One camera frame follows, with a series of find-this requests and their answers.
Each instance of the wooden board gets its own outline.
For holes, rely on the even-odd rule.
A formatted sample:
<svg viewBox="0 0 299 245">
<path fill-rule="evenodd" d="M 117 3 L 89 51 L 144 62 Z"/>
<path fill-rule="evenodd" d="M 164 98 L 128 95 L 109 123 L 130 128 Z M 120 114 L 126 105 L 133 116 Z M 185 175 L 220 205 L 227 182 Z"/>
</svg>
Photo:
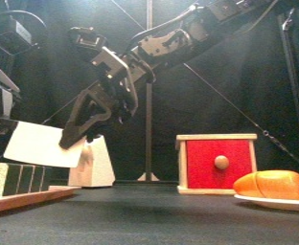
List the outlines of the wooden board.
<svg viewBox="0 0 299 245">
<path fill-rule="evenodd" d="M 42 203 L 53 199 L 73 195 L 78 187 L 50 186 L 47 191 L 33 192 L 0 197 L 0 211 Z"/>
<path fill-rule="evenodd" d="M 205 195 L 205 194 L 233 195 L 235 194 L 233 189 L 188 189 L 180 186 L 177 186 L 176 188 L 178 194 L 185 194 L 185 195 Z"/>
</svg>

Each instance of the wooden tray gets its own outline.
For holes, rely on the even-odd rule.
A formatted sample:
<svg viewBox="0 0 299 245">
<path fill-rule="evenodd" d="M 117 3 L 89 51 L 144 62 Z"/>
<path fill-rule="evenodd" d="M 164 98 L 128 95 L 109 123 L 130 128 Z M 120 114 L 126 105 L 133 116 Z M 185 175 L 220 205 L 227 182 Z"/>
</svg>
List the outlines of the wooden tray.
<svg viewBox="0 0 299 245">
<path fill-rule="evenodd" d="M 79 187 L 50 186 L 47 191 L 0 197 L 0 211 L 73 195 L 75 189 L 79 189 Z"/>
</svg>

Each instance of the metal pole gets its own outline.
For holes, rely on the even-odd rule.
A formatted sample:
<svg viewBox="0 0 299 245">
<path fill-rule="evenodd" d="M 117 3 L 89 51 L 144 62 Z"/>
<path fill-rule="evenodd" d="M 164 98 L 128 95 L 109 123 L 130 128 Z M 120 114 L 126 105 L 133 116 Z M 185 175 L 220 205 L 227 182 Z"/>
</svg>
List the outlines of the metal pole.
<svg viewBox="0 0 299 245">
<path fill-rule="evenodd" d="M 284 60 L 285 60 L 288 80 L 289 80 L 289 86 L 291 86 L 291 92 L 292 92 L 292 98 L 293 98 L 297 125 L 299 125 L 299 81 L 297 81 L 297 76 L 296 76 L 296 67 L 295 67 L 293 53 L 291 49 L 289 34 L 288 34 L 291 26 L 292 26 L 293 12 L 295 12 L 295 9 L 289 11 L 287 18 L 284 17 L 284 14 L 280 14 L 277 16 L 277 21 L 279 21 L 279 26 L 280 26 L 280 37 L 281 37 L 281 43 L 283 43 L 283 48 L 284 48 Z"/>
<path fill-rule="evenodd" d="M 146 0 L 146 30 L 153 25 L 153 2 Z M 152 181 L 152 84 L 145 87 L 145 181 Z"/>
</svg>

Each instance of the red box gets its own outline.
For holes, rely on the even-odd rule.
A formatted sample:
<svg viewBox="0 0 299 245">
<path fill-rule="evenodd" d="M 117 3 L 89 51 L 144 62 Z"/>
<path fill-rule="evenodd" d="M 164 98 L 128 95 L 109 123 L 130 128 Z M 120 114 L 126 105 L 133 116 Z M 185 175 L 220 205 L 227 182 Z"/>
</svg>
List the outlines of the red box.
<svg viewBox="0 0 299 245">
<path fill-rule="evenodd" d="M 177 135 L 181 194 L 233 194 L 233 182 L 256 171 L 255 134 Z"/>
</svg>

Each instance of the orange toy vegetable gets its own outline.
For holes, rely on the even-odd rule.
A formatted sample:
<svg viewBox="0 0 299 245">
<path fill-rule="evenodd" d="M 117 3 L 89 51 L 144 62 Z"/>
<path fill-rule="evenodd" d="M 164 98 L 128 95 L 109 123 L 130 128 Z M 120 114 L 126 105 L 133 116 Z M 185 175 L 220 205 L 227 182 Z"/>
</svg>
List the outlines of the orange toy vegetable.
<svg viewBox="0 0 299 245">
<path fill-rule="evenodd" d="M 289 170 L 265 170 L 244 175 L 233 183 L 239 195 L 299 200 L 299 173 Z"/>
</svg>

